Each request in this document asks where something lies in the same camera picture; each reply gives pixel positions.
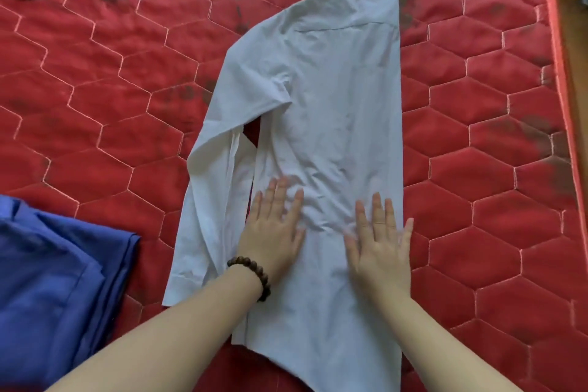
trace blue fabric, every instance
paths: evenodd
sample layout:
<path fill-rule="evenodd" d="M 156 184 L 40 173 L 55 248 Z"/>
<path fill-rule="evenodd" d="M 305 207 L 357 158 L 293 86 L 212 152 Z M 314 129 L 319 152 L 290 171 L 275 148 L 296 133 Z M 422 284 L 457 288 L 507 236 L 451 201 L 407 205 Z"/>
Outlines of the blue fabric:
<path fill-rule="evenodd" d="M 0 387 L 46 388 L 100 349 L 138 241 L 0 195 Z"/>

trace red quilted mattress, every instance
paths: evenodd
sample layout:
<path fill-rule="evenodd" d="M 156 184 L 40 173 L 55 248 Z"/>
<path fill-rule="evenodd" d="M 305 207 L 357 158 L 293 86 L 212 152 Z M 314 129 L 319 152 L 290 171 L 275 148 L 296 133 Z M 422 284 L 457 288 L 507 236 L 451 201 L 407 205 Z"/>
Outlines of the red quilted mattress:
<path fill-rule="evenodd" d="M 297 1 L 0 0 L 0 193 L 143 236 L 115 336 L 162 309 L 185 158 L 226 50 Z M 556 9 L 401 0 L 413 295 L 526 392 L 588 384 L 586 233 Z M 423 390 L 404 371 L 403 391 Z M 226 346 L 196 390 L 305 386 Z"/>

